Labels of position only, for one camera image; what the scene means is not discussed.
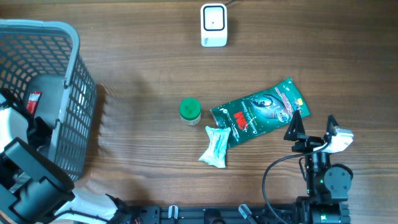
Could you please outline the long red sachet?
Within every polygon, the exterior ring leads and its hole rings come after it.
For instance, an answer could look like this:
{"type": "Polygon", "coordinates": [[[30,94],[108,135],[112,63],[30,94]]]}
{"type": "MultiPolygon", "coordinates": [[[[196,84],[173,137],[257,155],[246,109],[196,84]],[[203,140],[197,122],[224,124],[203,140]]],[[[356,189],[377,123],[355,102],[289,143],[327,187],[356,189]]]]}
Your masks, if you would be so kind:
{"type": "Polygon", "coordinates": [[[41,91],[33,91],[28,98],[26,109],[28,112],[32,115],[35,115],[35,112],[37,110],[38,104],[40,97],[42,95],[41,91]]]}

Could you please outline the green 3M gloves packet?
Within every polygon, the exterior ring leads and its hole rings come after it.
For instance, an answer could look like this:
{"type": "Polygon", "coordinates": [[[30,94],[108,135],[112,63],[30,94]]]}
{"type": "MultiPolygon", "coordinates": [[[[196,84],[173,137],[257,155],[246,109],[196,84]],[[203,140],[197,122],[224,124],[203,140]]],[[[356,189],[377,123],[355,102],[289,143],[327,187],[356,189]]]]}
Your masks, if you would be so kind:
{"type": "Polygon", "coordinates": [[[227,148],[290,124],[294,112],[301,117],[310,110],[291,78],[272,88],[253,93],[211,109],[217,127],[230,128],[227,148]]]}

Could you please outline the mint tissue pack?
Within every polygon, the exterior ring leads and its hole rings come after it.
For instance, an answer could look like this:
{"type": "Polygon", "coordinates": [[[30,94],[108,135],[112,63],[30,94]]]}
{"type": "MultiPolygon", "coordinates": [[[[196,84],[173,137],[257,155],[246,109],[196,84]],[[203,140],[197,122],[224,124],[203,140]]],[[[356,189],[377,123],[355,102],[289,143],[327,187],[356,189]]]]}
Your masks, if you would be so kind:
{"type": "Polygon", "coordinates": [[[206,151],[199,158],[199,161],[206,162],[208,165],[219,169],[224,169],[226,167],[225,157],[231,128],[216,129],[207,126],[205,130],[210,142],[206,151]]]}

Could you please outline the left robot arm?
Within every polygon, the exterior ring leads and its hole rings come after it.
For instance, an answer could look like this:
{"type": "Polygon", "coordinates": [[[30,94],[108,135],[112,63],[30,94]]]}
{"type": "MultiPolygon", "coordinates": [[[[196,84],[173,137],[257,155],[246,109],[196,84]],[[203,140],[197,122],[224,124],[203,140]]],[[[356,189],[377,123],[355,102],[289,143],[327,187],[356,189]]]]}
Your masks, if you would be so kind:
{"type": "Polygon", "coordinates": [[[77,189],[63,169],[38,152],[52,135],[13,92],[1,89],[1,211],[16,223],[125,223],[118,198],[77,189]]]}

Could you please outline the chicken seasoning jar green lid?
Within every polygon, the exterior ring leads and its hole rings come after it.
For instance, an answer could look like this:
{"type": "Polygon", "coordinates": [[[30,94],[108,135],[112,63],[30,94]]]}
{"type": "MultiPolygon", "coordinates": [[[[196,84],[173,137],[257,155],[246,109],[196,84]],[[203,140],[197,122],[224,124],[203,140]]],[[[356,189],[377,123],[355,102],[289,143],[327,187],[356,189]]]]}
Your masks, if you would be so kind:
{"type": "Polygon", "coordinates": [[[201,104],[195,98],[185,98],[180,103],[179,113],[184,124],[196,125],[201,120],[201,104]]]}

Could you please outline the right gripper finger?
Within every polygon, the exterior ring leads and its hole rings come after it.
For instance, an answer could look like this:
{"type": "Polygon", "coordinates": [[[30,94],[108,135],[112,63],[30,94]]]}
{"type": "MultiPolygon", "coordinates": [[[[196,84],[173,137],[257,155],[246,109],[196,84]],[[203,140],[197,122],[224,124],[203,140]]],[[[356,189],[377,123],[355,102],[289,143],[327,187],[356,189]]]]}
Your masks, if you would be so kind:
{"type": "Polygon", "coordinates": [[[294,111],[290,125],[284,135],[286,141],[299,141],[305,136],[305,129],[299,110],[294,111]]]}
{"type": "Polygon", "coordinates": [[[338,123],[337,123],[335,117],[332,114],[329,115],[327,122],[326,122],[325,137],[334,136],[336,134],[336,128],[335,128],[336,126],[338,126],[338,123]]]}

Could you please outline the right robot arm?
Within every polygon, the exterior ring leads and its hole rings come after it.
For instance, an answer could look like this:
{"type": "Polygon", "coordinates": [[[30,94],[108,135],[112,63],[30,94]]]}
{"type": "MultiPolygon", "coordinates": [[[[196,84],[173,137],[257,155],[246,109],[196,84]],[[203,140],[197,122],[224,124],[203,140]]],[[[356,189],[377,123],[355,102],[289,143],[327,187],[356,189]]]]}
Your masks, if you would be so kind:
{"type": "Polygon", "coordinates": [[[293,141],[293,152],[303,154],[300,169],[307,183],[307,196],[298,197],[292,210],[292,223],[351,222],[345,204],[354,177],[353,171],[343,164],[332,164],[330,156],[343,152],[352,142],[352,130],[342,128],[333,115],[329,115],[326,133],[321,137],[308,136],[299,111],[295,111],[284,136],[293,141]]]}

